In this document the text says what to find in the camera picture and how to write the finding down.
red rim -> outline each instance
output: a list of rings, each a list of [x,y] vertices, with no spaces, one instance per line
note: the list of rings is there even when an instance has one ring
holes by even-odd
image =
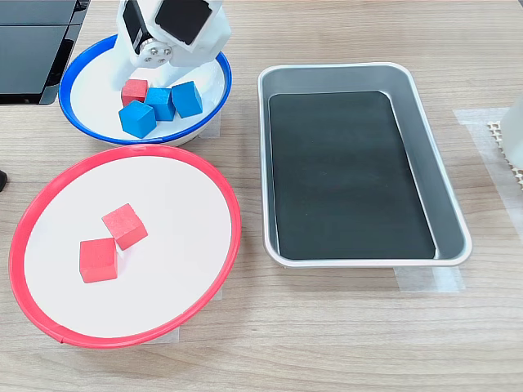
[[[63,188],[82,174],[104,163],[122,158],[144,155],[173,158],[188,163],[206,174],[217,185],[226,200],[230,212],[231,238],[226,262],[211,287],[188,310],[168,323],[149,331],[131,336],[102,338],[83,335],[71,331],[66,327],[62,327],[60,324],[57,324],[50,319],[38,307],[31,296],[29,288],[27,287],[27,282],[25,281],[25,249],[27,248],[29,236],[33,231],[33,227],[51,200]],[[114,349],[130,345],[139,345],[140,343],[155,339],[181,326],[198,313],[214,297],[221,285],[225,282],[227,275],[235,263],[235,258],[239,250],[240,238],[241,217],[235,193],[226,178],[209,162],[183,149],[163,145],[133,145],[110,149],[84,159],[82,162],[77,163],[61,173],[49,185],[47,185],[29,205],[22,216],[20,223],[16,227],[15,235],[11,243],[11,251],[9,253],[9,277],[11,280],[11,288],[15,294],[18,305],[29,320],[31,320],[34,325],[44,331],[47,335],[56,339],[60,343],[69,343],[71,345],[77,345],[89,349]]]

black mat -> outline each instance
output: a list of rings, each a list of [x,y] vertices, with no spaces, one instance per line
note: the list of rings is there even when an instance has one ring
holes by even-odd
[[[284,94],[269,108],[281,256],[434,258],[385,95]]]

silver tray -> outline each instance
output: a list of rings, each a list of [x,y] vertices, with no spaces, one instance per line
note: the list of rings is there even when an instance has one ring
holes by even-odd
[[[292,260],[280,255],[275,208],[269,99],[279,94],[379,91],[390,100],[410,171],[436,249],[429,259]],[[263,237],[281,265],[313,267],[453,266],[472,252],[472,240],[445,172],[410,72],[392,63],[290,65],[263,71],[258,79]]]

clear tape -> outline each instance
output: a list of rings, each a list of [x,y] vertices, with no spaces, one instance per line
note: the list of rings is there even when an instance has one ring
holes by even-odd
[[[219,301],[223,298],[223,290],[220,289],[211,299],[211,301]],[[157,337],[152,341],[147,341],[144,345],[165,345],[171,343],[178,343],[180,341],[180,328],[177,328],[161,337]]]
[[[396,267],[401,292],[461,292],[465,283],[458,267]]]
[[[218,112],[211,121],[208,122],[205,129],[199,134],[202,139],[216,139],[220,137],[221,128],[221,111]]]
[[[510,220],[523,241],[523,192],[487,126],[489,122],[500,121],[507,111],[508,108],[460,109],[455,110],[454,115],[471,134]]]

blue rim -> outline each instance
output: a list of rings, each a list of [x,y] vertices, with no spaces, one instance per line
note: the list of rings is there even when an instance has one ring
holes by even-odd
[[[62,112],[64,112],[64,115],[67,117],[67,119],[80,131],[83,133],[94,137],[98,140],[108,141],[109,143],[115,143],[118,145],[138,145],[138,144],[157,144],[157,143],[165,143],[167,141],[173,141],[176,139],[180,139],[183,136],[189,135],[191,132],[196,131],[197,129],[201,128],[203,125],[208,123],[211,118],[213,118],[216,113],[218,113],[221,109],[221,107],[225,104],[227,101],[227,98],[230,94],[230,88],[232,85],[232,73],[230,71],[230,65],[229,61],[227,61],[226,56],[220,52],[220,54],[217,56],[216,60],[218,64],[221,66],[221,69],[223,70],[223,74],[225,76],[225,82],[226,82],[226,89],[223,92],[223,96],[221,97],[220,103],[217,105],[216,108],[203,120],[196,123],[192,127],[186,128],[183,131],[179,131],[177,133],[174,133],[169,136],[164,137],[155,137],[154,139],[144,139],[144,140],[123,140],[123,139],[113,139],[111,137],[99,135],[98,133],[95,133],[94,131],[87,128],[85,125],[83,125],[80,120],[76,117],[74,114],[73,108],[71,107],[71,88],[73,87],[74,80],[76,77],[82,72],[82,70],[85,68],[87,64],[89,64],[95,57],[101,55],[103,52],[108,51],[109,49],[112,49],[114,47],[114,43],[116,42],[116,35],[113,35],[111,37],[102,39],[101,41],[95,43],[93,46],[89,47],[85,52],[80,54],[74,61],[71,63],[69,68],[64,73],[64,77],[62,78],[62,82],[60,84],[60,90],[58,91],[58,99],[60,101],[60,106],[62,108]]]

